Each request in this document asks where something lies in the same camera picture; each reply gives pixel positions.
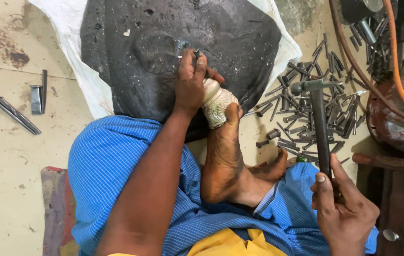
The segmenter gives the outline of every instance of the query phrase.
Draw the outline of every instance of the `bare foot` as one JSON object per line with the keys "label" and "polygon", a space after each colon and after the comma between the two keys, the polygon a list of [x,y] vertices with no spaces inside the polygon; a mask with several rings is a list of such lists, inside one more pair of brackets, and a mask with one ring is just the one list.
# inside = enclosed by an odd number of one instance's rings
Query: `bare foot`
{"label": "bare foot", "polygon": [[249,167],[249,171],[257,178],[276,183],[286,172],[287,156],[287,151],[284,148],[278,148],[278,157],[271,164],[265,163],[265,165]]}
{"label": "bare foot", "polygon": [[241,112],[237,104],[230,104],[225,111],[227,122],[208,135],[200,190],[202,200],[208,203],[232,202],[255,207],[274,184],[256,178],[243,163],[239,143]]}

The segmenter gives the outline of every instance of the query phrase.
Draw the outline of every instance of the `wire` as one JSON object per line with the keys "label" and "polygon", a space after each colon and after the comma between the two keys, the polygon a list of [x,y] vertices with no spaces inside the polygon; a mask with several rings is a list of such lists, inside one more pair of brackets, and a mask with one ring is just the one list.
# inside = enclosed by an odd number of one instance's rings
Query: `wire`
{"label": "wire", "polygon": [[399,97],[404,102],[404,89],[401,84],[401,79],[399,77],[399,67],[398,67],[398,52],[396,45],[396,28],[395,28],[395,17],[393,16],[393,9],[390,0],[382,0],[384,7],[386,9],[387,17],[389,19],[390,27],[390,46],[392,48],[392,63],[393,63],[393,79],[396,83],[396,89],[398,90]]}
{"label": "wire", "polygon": [[381,92],[366,78],[365,74],[362,72],[360,67],[357,64],[357,61],[355,61],[354,56],[352,55],[352,52],[350,51],[346,38],[343,33],[343,29],[341,27],[341,21],[340,17],[338,17],[337,14],[337,6],[335,3],[335,0],[329,0],[330,3],[330,9],[332,12],[332,18],[333,18],[333,24],[335,27],[335,32],[338,40],[341,42],[341,45],[344,49],[344,52],[346,53],[347,59],[349,59],[349,62],[353,66],[355,72],[358,74],[360,79],[365,83],[365,85],[376,95],[376,97],[388,108],[390,111],[395,113],[397,116],[401,117],[404,119],[404,112],[399,110],[393,103],[389,102],[382,94]]}

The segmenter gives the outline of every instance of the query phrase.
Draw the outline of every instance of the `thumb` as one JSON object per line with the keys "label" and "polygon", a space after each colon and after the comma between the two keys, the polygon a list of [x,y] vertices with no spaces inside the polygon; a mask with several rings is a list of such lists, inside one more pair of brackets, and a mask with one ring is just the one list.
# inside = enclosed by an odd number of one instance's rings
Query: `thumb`
{"label": "thumb", "polygon": [[197,60],[196,69],[194,70],[194,76],[192,81],[196,84],[202,84],[205,78],[205,73],[207,72],[207,58],[203,53],[202,57]]}
{"label": "thumb", "polygon": [[230,125],[237,125],[240,122],[240,105],[235,102],[229,104],[229,106],[224,111],[224,115],[226,116],[227,122]]}
{"label": "thumb", "polygon": [[335,199],[333,197],[333,187],[328,176],[322,172],[316,173],[317,195],[319,199],[318,210],[335,209]]}

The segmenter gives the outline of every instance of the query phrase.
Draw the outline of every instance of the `tool handle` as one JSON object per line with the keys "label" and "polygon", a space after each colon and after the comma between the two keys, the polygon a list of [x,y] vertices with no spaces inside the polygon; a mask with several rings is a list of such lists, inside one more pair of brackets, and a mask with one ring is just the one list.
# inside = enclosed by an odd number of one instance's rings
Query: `tool handle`
{"label": "tool handle", "polygon": [[324,92],[321,89],[311,91],[310,97],[311,104],[313,105],[314,124],[316,128],[319,170],[325,173],[331,180],[332,170],[330,169],[330,148],[324,111]]}

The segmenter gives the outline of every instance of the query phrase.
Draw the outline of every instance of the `black pitch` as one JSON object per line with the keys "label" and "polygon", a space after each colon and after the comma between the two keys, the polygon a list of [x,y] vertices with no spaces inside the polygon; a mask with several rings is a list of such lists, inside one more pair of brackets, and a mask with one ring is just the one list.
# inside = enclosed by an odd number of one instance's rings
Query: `black pitch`
{"label": "black pitch", "polygon": [[[247,0],[88,0],[80,37],[82,60],[112,88],[115,113],[163,123],[185,48],[207,56],[246,112],[267,85],[281,32]],[[187,142],[207,133],[199,111]]]}

